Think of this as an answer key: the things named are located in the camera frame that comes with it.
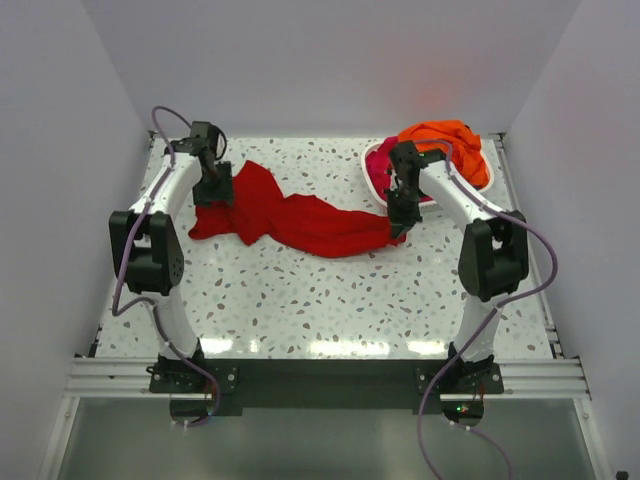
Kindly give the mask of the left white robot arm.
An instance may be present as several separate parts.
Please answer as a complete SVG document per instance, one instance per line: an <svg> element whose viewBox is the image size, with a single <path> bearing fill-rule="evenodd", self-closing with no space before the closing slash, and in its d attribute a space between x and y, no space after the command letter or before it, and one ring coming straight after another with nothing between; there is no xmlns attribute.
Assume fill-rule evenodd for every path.
<svg viewBox="0 0 640 480"><path fill-rule="evenodd" d="M210 122L196 121L189 134L166 140L163 163L149 187L129 209L109 218L116 286L111 314L119 317L136 304L148 307L159 340L159 357L178 361L173 382L185 392L207 380L200 341L182 304L185 259L174 220L187 199L196 206L234 201L227 139Z"/></svg>

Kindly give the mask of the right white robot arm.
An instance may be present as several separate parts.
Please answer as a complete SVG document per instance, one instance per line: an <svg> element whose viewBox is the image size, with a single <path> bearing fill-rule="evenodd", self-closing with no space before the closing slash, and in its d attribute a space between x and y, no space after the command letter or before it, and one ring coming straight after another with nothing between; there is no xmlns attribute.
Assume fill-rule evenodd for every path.
<svg viewBox="0 0 640 480"><path fill-rule="evenodd" d="M434 375L459 393L469 392L490 371L504 303L529 275L528 240L521 212L487 200L455 169L453 145L426 140L421 153L412 141L391 150L391 187L386 190L391 237L406 235L422 220L420 201L431 197L463 234L458 278L466 291L460 328L448 360Z"/></svg>

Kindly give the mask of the red t shirt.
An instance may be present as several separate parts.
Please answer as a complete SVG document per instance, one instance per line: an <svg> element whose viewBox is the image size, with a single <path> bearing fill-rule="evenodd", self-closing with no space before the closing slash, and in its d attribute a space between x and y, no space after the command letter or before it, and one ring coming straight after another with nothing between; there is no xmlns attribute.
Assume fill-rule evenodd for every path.
<svg viewBox="0 0 640 480"><path fill-rule="evenodd" d="M233 178L232 205L216 202L195 208L188 232L193 240L235 234L247 246L264 236L287 247L324 258L344 258L398 246L404 235L391 236L387 217L342 210L314 195L281 191L274 175L246 161Z"/></svg>

